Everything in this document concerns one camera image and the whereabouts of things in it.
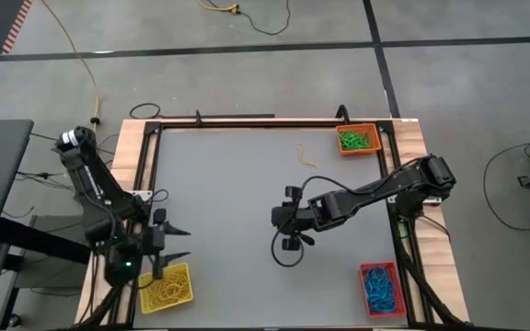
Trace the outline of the black desk leg frame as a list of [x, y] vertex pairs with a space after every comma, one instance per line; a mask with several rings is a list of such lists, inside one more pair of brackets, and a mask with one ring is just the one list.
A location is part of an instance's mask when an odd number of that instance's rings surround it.
[[0, 217], [0, 274], [6, 267], [10, 246], [84, 265], [91, 252], [86, 245]]

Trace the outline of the yellow plastic basket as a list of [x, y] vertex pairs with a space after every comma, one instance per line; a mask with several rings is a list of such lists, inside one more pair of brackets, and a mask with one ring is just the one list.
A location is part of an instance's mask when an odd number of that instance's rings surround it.
[[163, 278], [154, 280], [151, 272], [138, 277], [141, 312], [151, 314], [193, 300], [187, 263], [163, 268]]

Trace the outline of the yellow rubber band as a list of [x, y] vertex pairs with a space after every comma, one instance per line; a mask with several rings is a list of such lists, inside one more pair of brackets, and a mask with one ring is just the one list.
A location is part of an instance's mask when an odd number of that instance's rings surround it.
[[158, 307], [165, 307], [173, 305], [184, 298], [185, 295], [182, 293], [181, 288], [166, 287], [156, 292], [156, 305]]
[[168, 304], [185, 302], [192, 298], [190, 278], [186, 272], [177, 271], [167, 275], [166, 299]]
[[186, 270], [169, 271], [167, 274], [167, 293], [185, 295], [189, 291], [190, 281]]
[[298, 161], [307, 168], [310, 169], [311, 172], [317, 172], [317, 164], [312, 163], [304, 158], [304, 146], [301, 143], [297, 143], [295, 145], [295, 148], [298, 152]]
[[182, 281], [177, 275], [169, 275], [158, 286], [157, 295], [161, 300], [178, 299], [182, 293]]

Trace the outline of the blue rubber band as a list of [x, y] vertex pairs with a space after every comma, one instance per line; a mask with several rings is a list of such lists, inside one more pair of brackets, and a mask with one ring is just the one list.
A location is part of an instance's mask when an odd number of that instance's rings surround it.
[[378, 286], [370, 286], [365, 282], [367, 300], [372, 309], [375, 309], [382, 299], [382, 291]]
[[388, 299], [390, 296], [390, 284], [388, 279], [369, 278], [366, 280], [365, 288], [370, 301], [380, 301]]
[[393, 297], [382, 297], [375, 309], [370, 307], [373, 314], [392, 314], [396, 310], [396, 302]]
[[398, 270], [392, 265], [381, 267], [379, 278], [380, 286], [387, 290], [394, 290], [399, 284]]
[[366, 272], [366, 283], [370, 286], [383, 286], [388, 281], [384, 268], [370, 268]]
[[378, 314], [390, 314], [396, 309], [393, 291], [390, 289], [379, 289], [369, 295], [371, 310]]

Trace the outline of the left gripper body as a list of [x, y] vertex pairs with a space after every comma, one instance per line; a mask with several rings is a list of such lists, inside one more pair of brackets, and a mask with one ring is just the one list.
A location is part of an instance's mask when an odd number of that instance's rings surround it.
[[167, 210], [156, 209], [153, 213], [153, 225], [131, 235], [131, 251], [135, 257], [154, 256], [165, 248], [165, 233], [162, 226], [166, 220]]

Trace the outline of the orange plastic basket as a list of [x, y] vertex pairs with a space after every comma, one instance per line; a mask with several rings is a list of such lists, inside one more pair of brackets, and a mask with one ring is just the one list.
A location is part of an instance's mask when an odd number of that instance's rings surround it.
[[[341, 148], [341, 138], [340, 135], [346, 131], [354, 132], [367, 132], [371, 139], [372, 145], [367, 149], [360, 150], [351, 150], [343, 151]], [[376, 126], [373, 123], [363, 123], [363, 124], [349, 124], [349, 125], [340, 125], [336, 127], [338, 145], [340, 149], [340, 154], [343, 156], [355, 156], [363, 154], [372, 154], [378, 152], [382, 148], [381, 140], [379, 138], [379, 133]]]

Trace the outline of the black metal bar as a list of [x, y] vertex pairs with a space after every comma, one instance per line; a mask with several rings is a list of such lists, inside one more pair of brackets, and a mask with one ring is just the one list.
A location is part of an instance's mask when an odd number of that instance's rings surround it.
[[274, 119], [275, 114], [262, 113], [262, 114], [220, 114], [220, 115], [205, 115], [201, 114], [198, 109], [194, 115], [185, 116], [165, 116], [157, 115], [156, 119], [160, 120], [226, 120], [226, 119]]

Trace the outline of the red plastic basket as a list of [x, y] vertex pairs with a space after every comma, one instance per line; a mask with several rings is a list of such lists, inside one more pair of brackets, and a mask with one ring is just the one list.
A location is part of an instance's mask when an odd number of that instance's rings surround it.
[[392, 314], [373, 314], [371, 312], [371, 310], [370, 310], [370, 305], [369, 305], [369, 302], [367, 300], [367, 291], [366, 291], [366, 288], [365, 288], [366, 272], [370, 268], [381, 268], [381, 267], [386, 267], [386, 266], [389, 266], [389, 265], [392, 265], [395, 268], [397, 268], [396, 264], [394, 262], [364, 263], [364, 264], [361, 264], [359, 266], [359, 276], [360, 276], [360, 281], [361, 281], [362, 290], [363, 290], [363, 302], [365, 304], [365, 309], [366, 309], [368, 315], [370, 317], [372, 317], [372, 318], [405, 317], [407, 315], [407, 308], [406, 308], [406, 304], [405, 304], [405, 300], [404, 300], [404, 294], [403, 294], [403, 290], [402, 290], [402, 287], [401, 287], [401, 284], [400, 284], [400, 280], [399, 280], [398, 286], [394, 290], [392, 290], [393, 291], [393, 296], [394, 296], [394, 299], [395, 299], [395, 302], [396, 302], [396, 310], [395, 310], [395, 312], [392, 313]]

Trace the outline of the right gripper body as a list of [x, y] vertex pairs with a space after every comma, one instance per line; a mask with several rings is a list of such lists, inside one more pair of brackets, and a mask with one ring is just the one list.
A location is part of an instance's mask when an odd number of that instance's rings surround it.
[[299, 187], [287, 186], [284, 195], [289, 200], [271, 210], [271, 224], [282, 234], [297, 234], [315, 227], [315, 212], [310, 207], [299, 206], [302, 193]]

